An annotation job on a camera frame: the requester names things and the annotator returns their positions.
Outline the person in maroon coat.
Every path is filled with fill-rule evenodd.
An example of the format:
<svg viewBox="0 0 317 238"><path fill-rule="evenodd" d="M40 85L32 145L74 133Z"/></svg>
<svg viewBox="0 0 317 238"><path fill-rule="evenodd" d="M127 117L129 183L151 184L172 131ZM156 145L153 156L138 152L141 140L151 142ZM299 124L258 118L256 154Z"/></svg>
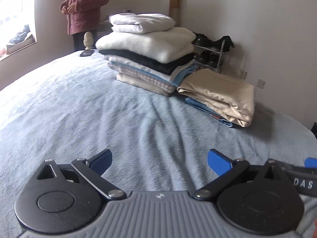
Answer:
<svg viewBox="0 0 317 238"><path fill-rule="evenodd" d="M60 11L67 16L68 35L73 37L74 51L83 51L84 35L91 32L94 41L97 40L97 30L100 25L100 9L109 0L65 0L60 5Z"/></svg>

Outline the cardboard piece against wall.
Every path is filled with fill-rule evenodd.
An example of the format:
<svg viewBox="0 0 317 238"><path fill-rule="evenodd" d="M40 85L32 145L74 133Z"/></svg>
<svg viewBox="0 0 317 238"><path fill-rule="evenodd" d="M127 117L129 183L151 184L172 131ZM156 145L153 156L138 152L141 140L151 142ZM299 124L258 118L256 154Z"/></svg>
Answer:
<svg viewBox="0 0 317 238"><path fill-rule="evenodd" d="M179 0L170 0L169 16L176 22L176 26L179 26L179 17L180 17Z"/></svg>

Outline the metal shoe rack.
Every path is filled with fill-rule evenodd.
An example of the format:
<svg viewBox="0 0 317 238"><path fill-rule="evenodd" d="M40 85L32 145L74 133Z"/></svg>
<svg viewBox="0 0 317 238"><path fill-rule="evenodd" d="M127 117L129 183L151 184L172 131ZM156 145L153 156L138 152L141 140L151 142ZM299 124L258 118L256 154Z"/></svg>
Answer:
<svg viewBox="0 0 317 238"><path fill-rule="evenodd" d="M223 36L216 41L212 41L202 33L194 34L196 38L192 44L194 48L199 50L195 56L196 69L209 69L213 72L221 73L226 53L235 47L232 38L230 36Z"/></svg>

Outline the wall socket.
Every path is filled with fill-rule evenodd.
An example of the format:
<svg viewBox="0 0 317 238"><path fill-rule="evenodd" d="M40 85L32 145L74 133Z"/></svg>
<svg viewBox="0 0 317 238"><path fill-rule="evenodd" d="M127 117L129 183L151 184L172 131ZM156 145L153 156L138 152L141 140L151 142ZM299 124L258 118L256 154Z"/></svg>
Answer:
<svg viewBox="0 0 317 238"><path fill-rule="evenodd" d="M264 86L265 86L265 81L264 81L264 80L261 80L261 79L258 79L256 86L257 86L258 88L260 88L260 89L263 89Z"/></svg>

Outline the cream bedpost finial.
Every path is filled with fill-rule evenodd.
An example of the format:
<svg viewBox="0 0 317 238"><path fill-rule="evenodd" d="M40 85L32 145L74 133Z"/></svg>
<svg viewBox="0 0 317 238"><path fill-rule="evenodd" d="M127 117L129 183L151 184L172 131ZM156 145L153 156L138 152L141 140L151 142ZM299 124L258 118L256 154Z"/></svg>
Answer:
<svg viewBox="0 0 317 238"><path fill-rule="evenodd" d="M85 32L83 37L83 45L85 50L91 50L94 46L94 37L91 32Z"/></svg>

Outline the black bag on sill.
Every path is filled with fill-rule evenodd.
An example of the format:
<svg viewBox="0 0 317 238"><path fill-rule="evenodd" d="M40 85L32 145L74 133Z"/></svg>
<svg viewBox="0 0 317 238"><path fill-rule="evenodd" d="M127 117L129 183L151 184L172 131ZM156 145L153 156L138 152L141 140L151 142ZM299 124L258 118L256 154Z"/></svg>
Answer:
<svg viewBox="0 0 317 238"><path fill-rule="evenodd" d="M9 41L9 44L16 45L23 42L30 33L29 25L25 25L21 32L18 32L14 38Z"/></svg>

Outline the grey fleece bed blanket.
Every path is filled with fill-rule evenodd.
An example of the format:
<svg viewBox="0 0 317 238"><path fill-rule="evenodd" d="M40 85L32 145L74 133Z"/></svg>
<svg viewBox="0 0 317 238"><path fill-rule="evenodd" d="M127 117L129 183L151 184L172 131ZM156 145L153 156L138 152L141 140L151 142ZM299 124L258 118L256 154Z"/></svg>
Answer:
<svg viewBox="0 0 317 238"><path fill-rule="evenodd" d="M228 128L188 105L116 80L103 56L72 53L1 91L1 237L21 228L14 204L40 163L68 164L109 149L104 177L130 192L190 191L215 179L206 157L216 149L262 165L303 165L316 138L293 118L257 104L249 127Z"/></svg>

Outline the beige khaki trousers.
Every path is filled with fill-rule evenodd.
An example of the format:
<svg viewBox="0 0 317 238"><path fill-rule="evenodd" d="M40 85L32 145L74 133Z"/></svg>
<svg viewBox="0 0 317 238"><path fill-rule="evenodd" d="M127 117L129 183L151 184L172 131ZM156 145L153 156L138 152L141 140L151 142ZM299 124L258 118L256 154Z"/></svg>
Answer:
<svg viewBox="0 0 317 238"><path fill-rule="evenodd" d="M177 92L241 127L248 127L253 121L255 88L249 83L202 69L183 79Z"/></svg>

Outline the black phone on bed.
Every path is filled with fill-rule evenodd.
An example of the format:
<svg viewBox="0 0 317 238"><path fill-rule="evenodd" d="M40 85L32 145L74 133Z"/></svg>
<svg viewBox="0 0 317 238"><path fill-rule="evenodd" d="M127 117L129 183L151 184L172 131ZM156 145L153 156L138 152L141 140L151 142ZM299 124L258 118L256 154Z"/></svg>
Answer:
<svg viewBox="0 0 317 238"><path fill-rule="evenodd" d="M94 52L95 51L93 49L84 50L79 56L80 57L89 57L89 56L92 56L92 54Z"/></svg>

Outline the checked folded garment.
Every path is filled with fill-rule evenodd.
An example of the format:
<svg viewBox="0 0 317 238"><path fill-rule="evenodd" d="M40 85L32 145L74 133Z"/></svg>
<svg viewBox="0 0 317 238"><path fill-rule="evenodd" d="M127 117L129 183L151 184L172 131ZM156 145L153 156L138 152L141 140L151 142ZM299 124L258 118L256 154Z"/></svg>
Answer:
<svg viewBox="0 0 317 238"><path fill-rule="evenodd" d="M156 75L136 69L126 64L109 62L108 66L112 70L118 72L116 76L117 80L160 95L169 96L177 88L177 86Z"/></svg>

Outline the black folded garment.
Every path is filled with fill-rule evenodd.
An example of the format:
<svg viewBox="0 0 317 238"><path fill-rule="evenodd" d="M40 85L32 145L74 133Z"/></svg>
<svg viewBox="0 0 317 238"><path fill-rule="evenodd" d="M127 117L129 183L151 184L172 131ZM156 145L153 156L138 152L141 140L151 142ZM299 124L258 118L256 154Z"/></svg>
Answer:
<svg viewBox="0 0 317 238"><path fill-rule="evenodd" d="M181 58L178 58L175 61L169 63L161 63L154 59L145 57L143 55L130 52L128 50L117 50L117 49L109 49L109 50L99 50L106 60L118 62L122 64L128 64L134 68L142 69L147 67L151 70L158 71L159 73L165 75L171 75L178 67L185 66L188 63L191 63L195 57L195 53L190 53L184 55Z"/></svg>

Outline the white folded shirt top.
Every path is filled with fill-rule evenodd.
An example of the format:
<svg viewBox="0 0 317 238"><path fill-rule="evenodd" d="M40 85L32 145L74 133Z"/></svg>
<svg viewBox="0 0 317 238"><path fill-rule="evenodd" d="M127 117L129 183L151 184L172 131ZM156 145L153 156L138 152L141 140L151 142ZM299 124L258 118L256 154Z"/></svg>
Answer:
<svg viewBox="0 0 317 238"><path fill-rule="evenodd" d="M113 32L135 34L166 31L176 25L171 17L160 13L118 13L109 16L109 22Z"/></svg>

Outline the light blue folded garment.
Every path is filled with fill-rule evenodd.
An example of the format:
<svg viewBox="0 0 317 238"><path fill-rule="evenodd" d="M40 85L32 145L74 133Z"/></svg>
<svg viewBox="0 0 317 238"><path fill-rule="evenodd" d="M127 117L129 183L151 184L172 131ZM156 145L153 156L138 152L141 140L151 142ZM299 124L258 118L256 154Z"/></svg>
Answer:
<svg viewBox="0 0 317 238"><path fill-rule="evenodd" d="M233 127L233 123L228 121L227 119L225 119L223 116L219 115L218 113L216 113L214 110L212 110L211 108L207 107L205 104L190 98L190 97L186 97L185 102L191 106L193 106L194 108L196 108L197 110L204 112L205 114L209 115L210 117L212 117L213 119L217 120L219 123L223 124L226 127L232 128Z"/></svg>

